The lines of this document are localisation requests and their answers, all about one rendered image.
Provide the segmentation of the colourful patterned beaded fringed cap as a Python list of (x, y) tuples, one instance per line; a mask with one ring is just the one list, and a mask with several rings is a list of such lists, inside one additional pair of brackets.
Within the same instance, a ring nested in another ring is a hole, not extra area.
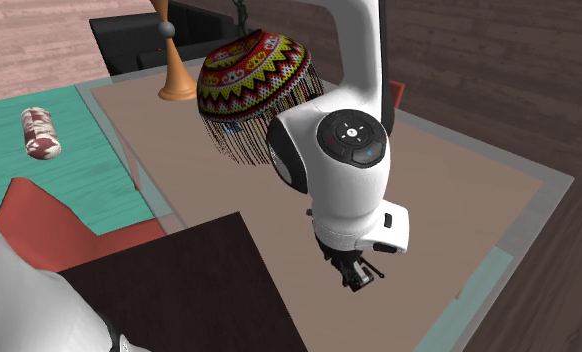
[(270, 163), (270, 121), (323, 94), (310, 51), (261, 29), (213, 50), (197, 80), (198, 111), (209, 137), (221, 154), (244, 165)]

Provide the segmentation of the red box-shaped thing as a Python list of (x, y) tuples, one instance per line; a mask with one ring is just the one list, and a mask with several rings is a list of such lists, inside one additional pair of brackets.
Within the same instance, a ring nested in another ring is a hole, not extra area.
[(398, 81), (390, 81), (389, 86), (390, 86), (390, 92), (392, 94), (393, 106), (395, 108), (398, 108), (400, 106), (400, 103), (401, 103), (401, 100), (403, 97), (405, 84), (398, 82)]

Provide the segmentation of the orange hourglass stand grey ball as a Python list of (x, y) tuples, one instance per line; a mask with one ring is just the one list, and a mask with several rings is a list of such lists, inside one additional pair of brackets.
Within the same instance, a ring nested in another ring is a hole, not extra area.
[(173, 37), (176, 30), (168, 19), (169, 0), (149, 0), (160, 19), (158, 30), (165, 40), (167, 74), (158, 96), (166, 101), (187, 101), (196, 98), (197, 84), (186, 70)]

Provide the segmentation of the black sofa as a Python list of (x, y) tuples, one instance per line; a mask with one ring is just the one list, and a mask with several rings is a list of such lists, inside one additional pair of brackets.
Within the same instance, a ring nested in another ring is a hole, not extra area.
[[(237, 25), (231, 16), (192, 6), (187, 0), (169, 0), (168, 18), (175, 28), (173, 41), (184, 61), (205, 57), (237, 39)], [(154, 12), (89, 21), (110, 75), (167, 64), (166, 43), (159, 24)]]

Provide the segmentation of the teal and red rug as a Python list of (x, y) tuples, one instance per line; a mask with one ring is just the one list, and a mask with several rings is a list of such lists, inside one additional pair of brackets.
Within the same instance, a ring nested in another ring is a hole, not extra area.
[[(27, 155), (21, 113), (47, 110), (61, 144), (50, 160)], [(72, 86), (0, 101), (0, 203), (26, 177), (67, 204), (96, 235), (155, 215)]]

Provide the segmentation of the brown table with grey rim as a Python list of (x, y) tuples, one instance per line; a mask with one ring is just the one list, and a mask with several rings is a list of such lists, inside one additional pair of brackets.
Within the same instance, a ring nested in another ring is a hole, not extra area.
[(131, 183), (174, 231), (239, 213), (308, 352), (463, 352), (572, 177), (404, 111), (386, 197), (410, 214), (404, 254), (352, 292), (322, 256), (308, 197), (269, 165), (220, 154), (191, 101), (158, 97), (157, 67), (78, 91)]

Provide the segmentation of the dark robot stand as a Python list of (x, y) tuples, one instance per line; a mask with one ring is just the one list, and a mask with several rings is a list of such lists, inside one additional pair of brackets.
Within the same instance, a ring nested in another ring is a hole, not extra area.
[(61, 274), (151, 352), (308, 352), (238, 212)]

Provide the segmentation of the red and white cylinder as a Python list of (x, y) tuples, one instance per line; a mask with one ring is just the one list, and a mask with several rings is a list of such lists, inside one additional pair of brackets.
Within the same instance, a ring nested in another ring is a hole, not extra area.
[(25, 150), (28, 156), (37, 160), (54, 159), (61, 153), (50, 113), (40, 107), (31, 107), (21, 113)]

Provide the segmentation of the dark green twisted stem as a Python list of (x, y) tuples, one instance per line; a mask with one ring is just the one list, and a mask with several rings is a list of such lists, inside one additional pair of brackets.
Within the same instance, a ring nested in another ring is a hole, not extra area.
[(237, 9), (237, 34), (239, 37), (244, 37), (248, 34), (247, 20), (249, 12), (245, 0), (231, 0)]

